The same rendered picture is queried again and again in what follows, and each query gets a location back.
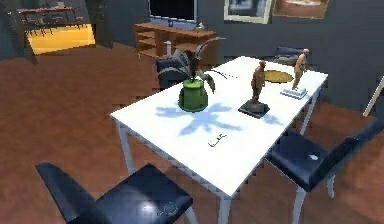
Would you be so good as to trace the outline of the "thin black pen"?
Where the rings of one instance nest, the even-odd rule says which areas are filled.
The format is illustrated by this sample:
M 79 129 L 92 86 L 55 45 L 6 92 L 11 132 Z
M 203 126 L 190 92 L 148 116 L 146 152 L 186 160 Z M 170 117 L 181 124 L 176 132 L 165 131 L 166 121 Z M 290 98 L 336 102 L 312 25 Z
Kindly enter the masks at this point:
M 214 139 L 208 141 L 210 147 L 215 147 L 223 138 L 227 137 L 226 134 L 219 134 Z

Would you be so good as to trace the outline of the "white dining table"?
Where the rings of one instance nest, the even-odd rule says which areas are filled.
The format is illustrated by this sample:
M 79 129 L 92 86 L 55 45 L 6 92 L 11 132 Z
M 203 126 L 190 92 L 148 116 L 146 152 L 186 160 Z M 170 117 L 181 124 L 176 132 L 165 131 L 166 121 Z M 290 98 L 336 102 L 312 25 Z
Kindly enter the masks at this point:
M 241 56 L 217 67 L 211 73 L 216 91 L 208 94 L 208 107 L 201 112 L 187 113 L 178 107 L 180 84 L 113 112 L 128 171 L 134 171 L 127 141 L 132 135 L 216 194 L 217 224 L 227 224 L 237 190 L 300 111 L 315 104 L 327 79 L 325 73 L 304 73 L 299 86 L 307 94 L 302 99 L 281 93 L 291 87 L 289 83 L 266 84 L 260 101 L 269 111 L 255 119 L 238 109 L 251 98 L 252 74 L 258 65 L 257 59 Z M 219 134 L 227 137 L 210 147 L 208 141 Z

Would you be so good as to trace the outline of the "dark blue chair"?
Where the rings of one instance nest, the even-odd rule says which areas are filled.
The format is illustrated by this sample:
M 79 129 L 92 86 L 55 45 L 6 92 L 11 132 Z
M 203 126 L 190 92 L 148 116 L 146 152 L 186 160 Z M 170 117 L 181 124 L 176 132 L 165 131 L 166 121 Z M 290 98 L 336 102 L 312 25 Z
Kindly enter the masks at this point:
M 335 197 L 335 176 L 383 130 L 384 117 L 347 136 L 332 151 L 292 131 L 278 140 L 266 160 L 297 186 L 292 224 L 299 224 L 305 197 L 317 187 L 326 185 L 329 197 Z
M 182 64 L 177 60 L 173 60 L 172 58 L 157 60 L 156 66 L 157 72 L 161 72 L 162 70 L 169 67 L 175 67 L 178 69 L 182 68 Z M 167 89 L 173 85 L 183 82 L 187 78 L 187 75 L 181 74 L 176 71 L 164 72 L 158 76 L 159 89 L 163 91 L 164 89 Z
M 302 52 L 303 50 L 300 48 L 278 46 L 273 61 L 283 65 L 294 66 Z
M 174 224 L 183 215 L 189 224 L 198 224 L 192 196 L 152 164 L 141 167 L 98 199 L 51 163 L 40 163 L 36 169 L 66 224 Z M 178 213 L 158 216 L 168 202 L 177 204 Z

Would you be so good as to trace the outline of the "yellow plate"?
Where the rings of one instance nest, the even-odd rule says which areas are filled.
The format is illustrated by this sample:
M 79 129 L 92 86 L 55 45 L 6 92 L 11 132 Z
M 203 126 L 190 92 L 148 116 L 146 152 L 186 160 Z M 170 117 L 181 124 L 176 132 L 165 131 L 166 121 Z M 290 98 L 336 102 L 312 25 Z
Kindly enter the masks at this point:
M 293 80 L 293 76 L 287 72 L 267 70 L 265 72 L 265 80 L 271 83 L 289 83 Z

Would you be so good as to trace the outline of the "brown statue on dark base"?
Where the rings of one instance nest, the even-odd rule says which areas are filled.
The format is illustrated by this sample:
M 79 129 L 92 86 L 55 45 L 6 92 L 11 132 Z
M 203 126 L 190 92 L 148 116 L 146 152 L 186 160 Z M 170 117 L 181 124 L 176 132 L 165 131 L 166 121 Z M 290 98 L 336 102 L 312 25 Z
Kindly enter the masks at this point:
M 238 109 L 239 112 L 245 113 L 257 119 L 263 117 L 269 111 L 269 106 L 259 101 L 262 88 L 265 86 L 265 67 L 266 62 L 264 60 L 260 60 L 259 66 L 255 69 L 251 81 L 251 87 L 253 90 L 252 98 Z

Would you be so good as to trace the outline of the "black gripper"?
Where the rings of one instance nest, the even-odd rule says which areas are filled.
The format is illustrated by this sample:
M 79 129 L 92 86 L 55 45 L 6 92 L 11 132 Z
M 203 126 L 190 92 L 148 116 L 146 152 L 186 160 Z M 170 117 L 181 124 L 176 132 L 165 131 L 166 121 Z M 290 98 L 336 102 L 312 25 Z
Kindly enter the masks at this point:
M 175 202 L 166 203 L 158 212 L 158 216 L 174 216 L 178 213 L 178 206 Z

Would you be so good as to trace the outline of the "brown wooden shelf cabinet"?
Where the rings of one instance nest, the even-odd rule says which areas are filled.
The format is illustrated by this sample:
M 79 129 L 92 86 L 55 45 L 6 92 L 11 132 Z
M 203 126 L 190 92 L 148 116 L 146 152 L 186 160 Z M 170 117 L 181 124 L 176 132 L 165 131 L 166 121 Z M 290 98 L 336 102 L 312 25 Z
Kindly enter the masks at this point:
M 176 49 L 195 52 L 200 44 L 217 36 L 214 31 L 182 30 L 150 22 L 135 24 L 134 33 L 137 53 L 156 59 L 167 56 L 167 41 L 171 52 Z

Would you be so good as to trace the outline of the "white slanted bar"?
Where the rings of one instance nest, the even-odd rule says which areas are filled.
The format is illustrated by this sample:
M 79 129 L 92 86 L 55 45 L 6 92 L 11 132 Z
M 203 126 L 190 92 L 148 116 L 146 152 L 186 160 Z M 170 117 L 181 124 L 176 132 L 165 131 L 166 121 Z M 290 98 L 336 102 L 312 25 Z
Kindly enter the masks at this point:
M 371 99 L 369 100 L 369 102 L 368 102 L 368 104 L 367 104 L 367 106 L 366 106 L 366 108 L 365 108 L 365 110 L 363 112 L 363 116 L 364 117 L 367 117 L 370 114 L 370 112 L 371 112 L 373 106 L 375 105 L 376 100 L 379 97 L 379 95 L 380 95 L 380 93 L 381 93 L 383 88 L 384 88 L 384 75 L 381 78 L 378 86 L 376 87 L 376 89 L 375 89 Z

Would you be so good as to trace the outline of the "brown framed picture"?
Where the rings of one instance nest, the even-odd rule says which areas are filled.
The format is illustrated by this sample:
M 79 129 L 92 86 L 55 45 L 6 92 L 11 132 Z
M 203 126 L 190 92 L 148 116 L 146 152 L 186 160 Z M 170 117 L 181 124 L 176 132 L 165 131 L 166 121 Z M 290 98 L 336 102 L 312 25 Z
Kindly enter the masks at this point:
M 329 0 L 275 0 L 274 16 L 323 19 Z

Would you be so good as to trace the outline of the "house plant in green pot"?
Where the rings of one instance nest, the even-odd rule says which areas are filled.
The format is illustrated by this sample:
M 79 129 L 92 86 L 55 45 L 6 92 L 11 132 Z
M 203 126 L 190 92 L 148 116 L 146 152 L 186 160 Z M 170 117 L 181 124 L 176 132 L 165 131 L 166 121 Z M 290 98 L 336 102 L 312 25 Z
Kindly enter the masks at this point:
M 204 83 L 208 84 L 212 92 L 216 91 L 214 79 L 200 68 L 200 62 L 207 46 L 219 40 L 224 40 L 224 37 L 213 37 L 206 40 L 196 47 L 195 52 L 176 49 L 171 55 L 171 59 L 179 62 L 181 67 L 176 68 L 172 66 L 159 72 L 159 74 L 163 74 L 173 71 L 187 77 L 182 82 L 182 89 L 178 99 L 178 106 L 186 112 L 200 112 L 208 106 L 208 94 Z

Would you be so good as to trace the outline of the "tan statue on white base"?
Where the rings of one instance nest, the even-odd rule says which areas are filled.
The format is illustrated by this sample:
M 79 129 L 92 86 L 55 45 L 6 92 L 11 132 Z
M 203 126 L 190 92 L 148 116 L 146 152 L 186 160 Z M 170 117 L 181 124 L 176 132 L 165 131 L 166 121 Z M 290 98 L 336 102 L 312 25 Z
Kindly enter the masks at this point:
M 299 82 L 303 74 L 307 71 L 307 56 L 309 55 L 309 53 L 310 51 L 305 48 L 302 50 L 302 53 L 298 56 L 294 66 L 295 77 L 293 85 L 290 89 L 283 89 L 281 91 L 283 95 L 296 99 L 302 99 L 307 94 L 307 90 L 305 88 L 299 87 Z

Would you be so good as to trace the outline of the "white framed picture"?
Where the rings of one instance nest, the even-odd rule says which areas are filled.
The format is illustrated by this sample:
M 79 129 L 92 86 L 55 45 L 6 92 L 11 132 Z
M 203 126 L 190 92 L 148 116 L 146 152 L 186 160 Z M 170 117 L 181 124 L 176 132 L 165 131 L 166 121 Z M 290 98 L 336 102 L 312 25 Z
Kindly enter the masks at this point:
M 225 0 L 224 19 L 246 23 L 267 24 L 272 0 Z

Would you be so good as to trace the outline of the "black television set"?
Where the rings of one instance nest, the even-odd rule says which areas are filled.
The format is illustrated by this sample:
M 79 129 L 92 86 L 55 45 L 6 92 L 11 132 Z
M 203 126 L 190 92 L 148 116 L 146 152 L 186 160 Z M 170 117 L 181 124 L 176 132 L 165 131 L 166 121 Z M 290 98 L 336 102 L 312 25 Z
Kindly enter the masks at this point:
M 197 0 L 148 0 L 151 19 L 195 22 Z

